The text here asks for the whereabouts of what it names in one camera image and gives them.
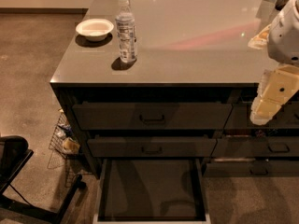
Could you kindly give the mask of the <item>cream white gripper body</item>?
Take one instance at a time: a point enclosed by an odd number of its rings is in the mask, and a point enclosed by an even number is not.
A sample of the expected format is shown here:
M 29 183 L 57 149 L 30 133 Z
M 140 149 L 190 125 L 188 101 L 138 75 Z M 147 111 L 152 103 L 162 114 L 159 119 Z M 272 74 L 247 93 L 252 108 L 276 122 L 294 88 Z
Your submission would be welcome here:
M 275 70 L 265 70 L 251 105 L 250 121 L 267 124 L 298 91 L 298 66 L 282 64 Z

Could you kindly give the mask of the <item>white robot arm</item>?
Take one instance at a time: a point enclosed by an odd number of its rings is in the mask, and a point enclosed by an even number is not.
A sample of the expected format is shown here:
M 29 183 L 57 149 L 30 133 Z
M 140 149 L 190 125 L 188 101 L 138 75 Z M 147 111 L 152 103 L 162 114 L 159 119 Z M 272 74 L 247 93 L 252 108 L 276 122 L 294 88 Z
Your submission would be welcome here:
M 299 91 L 299 0 L 289 0 L 270 24 L 248 43 L 267 48 L 278 67 L 265 70 L 251 105 L 250 120 L 265 125 Z

